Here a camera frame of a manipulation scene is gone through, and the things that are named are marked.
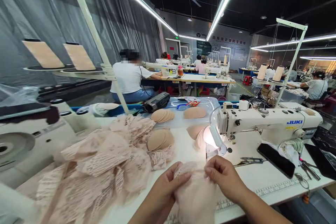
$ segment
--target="worker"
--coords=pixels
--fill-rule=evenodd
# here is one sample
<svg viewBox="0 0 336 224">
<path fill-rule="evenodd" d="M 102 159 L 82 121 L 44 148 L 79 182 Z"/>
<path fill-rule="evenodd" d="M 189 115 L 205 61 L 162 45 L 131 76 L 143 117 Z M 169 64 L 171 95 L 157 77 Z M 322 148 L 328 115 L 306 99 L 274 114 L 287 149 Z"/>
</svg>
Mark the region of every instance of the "worker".
<svg viewBox="0 0 336 224">
<path fill-rule="evenodd" d="M 323 93 L 328 89 L 328 83 L 324 80 L 324 72 L 312 73 L 313 79 L 300 84 L 300 87 L 309 87 L 307 93 L 310 100 L 319 100 Z"/>
<path fill-rule="evenodd" d="M 113 71 L 125 101 L 136 103 L 154 97 L 156 95 L 154 89 L 143 89 L 140 82 L 142 78 L 160 80 L 162 72 L 150 72 L 142 67 L 139 52 L 126 49 L 121 50 L 120 55 L 121 62 L 113 65 Z M 110 92 L 113 99 L 120 102 L 114 82 L 112 82 Z"/>
<path fill-rule="evenodd" d="M 181 162 L 173 164 L 156 180 L 128 224 L 163 224 L 166 221 L 175 203 L 174 192 L 188 182 L 192 174 L 184 173 L 174 178 L 179 165 Z M 224 196 L 242 208 L 251 223 L 291 223 L 247 188 L 229 160 L 214 156 L 206 163 L 204 170 Z"/>
<path fill-rule="evenodd" d="M 195 62 L 194 62 L 194 67 L 201 64 L 201 56 L 198 54 L 196 58 L 197 58 L 197 60 L 195 60 Z"/>
<path fill-rule="evenodd" d="M 284 73 L 284 74 L 282 75 L 282 77 L 283 77 L 284 79 L 285 79 L 286 76 L 288 75 L 290 67 L 291 67 L 290 65 L 289 65 L 288 67 L 286 67 L 287 72 Z M 293 68 L 293 69 L 291 70 L 290 74 L 289 74 L 288 81 L 296 81 L 296 78 L 297 78 L 297 77 L 298 77 L 298 73 L 296 72 L 296 68 Z"/>
<path fill-rule="evenodd" d="M 162 65 L 171 65 L 172 64 L 168 59 L 167 52 L 163 52 L 161 54 L 161 59 L 156 59 L 155 63 L 162 64 Z"/>
<path fill-rule="evenodd" d="M 195 67 L 195 70 L 198 71 L 199 74 L 205 74 L 205 68 L 208 67 L 207 65 L 207 59 L 204 57 L 201 59 L 201 64 L 198 64 Z"/>
<path fill-rule="evenodd" d="M 270 65 L 267 66 L 267 69 L 266 69 L 266 75 L 265 75 L 265 78 L 268 79 L 268 78 L 273 78 L 273 76 L 275 75 L 275 70 L 273 68 L 271 68 Z"/>
</svg>

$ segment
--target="juki logo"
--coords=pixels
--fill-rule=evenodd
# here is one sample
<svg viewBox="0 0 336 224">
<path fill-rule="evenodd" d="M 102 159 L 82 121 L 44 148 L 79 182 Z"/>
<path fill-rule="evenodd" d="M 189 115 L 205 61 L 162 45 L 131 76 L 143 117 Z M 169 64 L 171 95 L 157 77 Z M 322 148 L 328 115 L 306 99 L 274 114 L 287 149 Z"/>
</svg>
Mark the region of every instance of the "juki logo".
<svg viewBox="0 0 336 224">
<path fill-rule="evenodd" d="M 302 120 L 297 120 L 297 121 L 289 121 L 287 124 L 301 124 Z"/>
</svg>

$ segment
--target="gray curtain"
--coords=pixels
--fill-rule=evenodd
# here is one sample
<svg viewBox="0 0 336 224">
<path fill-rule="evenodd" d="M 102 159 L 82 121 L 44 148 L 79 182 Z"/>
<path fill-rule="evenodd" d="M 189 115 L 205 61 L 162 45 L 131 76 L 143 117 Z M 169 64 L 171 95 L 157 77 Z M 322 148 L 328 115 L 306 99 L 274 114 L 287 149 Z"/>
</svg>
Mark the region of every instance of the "gray curtain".
<svg viewBox="0 0 336 224">
<path fill-rule="evenodd" d="M 111 64 L 121 49 L 140 49 L 143 59 L 161 53 L 157 22 L 134 0 L 86 0 Z M 23 70 L 38 65 L 21 40 L 45 41 L 64 64 L 71 63 L 63 44 L 82 44 L 93 63 L 101 58 L 77 0 L 0 0 L 0 78 L 10 86 L 56 85 L 77 78 Z"/>
</svg>

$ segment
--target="pink lace fabric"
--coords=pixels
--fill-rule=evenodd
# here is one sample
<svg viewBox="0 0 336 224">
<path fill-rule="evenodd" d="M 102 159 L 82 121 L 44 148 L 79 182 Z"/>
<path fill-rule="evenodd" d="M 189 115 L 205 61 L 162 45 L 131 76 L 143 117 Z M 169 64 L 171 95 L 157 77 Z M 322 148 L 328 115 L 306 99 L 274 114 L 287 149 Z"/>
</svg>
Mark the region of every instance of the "pink lace fabric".
<svg viewBox="0 0 336 224">
<path fill-rule="evenodd" d="M 146 188 L 150 171 L 165 168 L 173 157 L 172 146 L 147 150 L 154 125 L 148 118 L 121 115 L 61 151 L 67 163 L 39 181 L 39 223 L 97 223 L 112 202 L 137 196 Z"/>
<path fill-rule="evenodd" d="M 178 220 L 181 224 L 213 224 L 217 204 L 216 185 L 205 176 L 204 163 L 188 162 L 174 173 L 174 178 L 192 172 L 190 180 L 175 192 Z"/>
</svg>

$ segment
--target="red stool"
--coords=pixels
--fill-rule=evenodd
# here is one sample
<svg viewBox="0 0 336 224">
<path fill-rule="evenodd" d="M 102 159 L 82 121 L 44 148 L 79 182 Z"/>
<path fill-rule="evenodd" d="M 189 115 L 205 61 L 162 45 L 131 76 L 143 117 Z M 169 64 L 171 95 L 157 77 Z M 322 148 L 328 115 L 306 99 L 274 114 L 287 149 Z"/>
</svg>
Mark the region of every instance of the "red stool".
<svg viewBox="0 0 336 224">
<path fill-rule="evenodd" d="M 246 84 L 246 86 L 250 86 L 252 84 L 252 78 L 250 75 L 246 75 L 244 77 L 243 84 Z"/>
</svg>

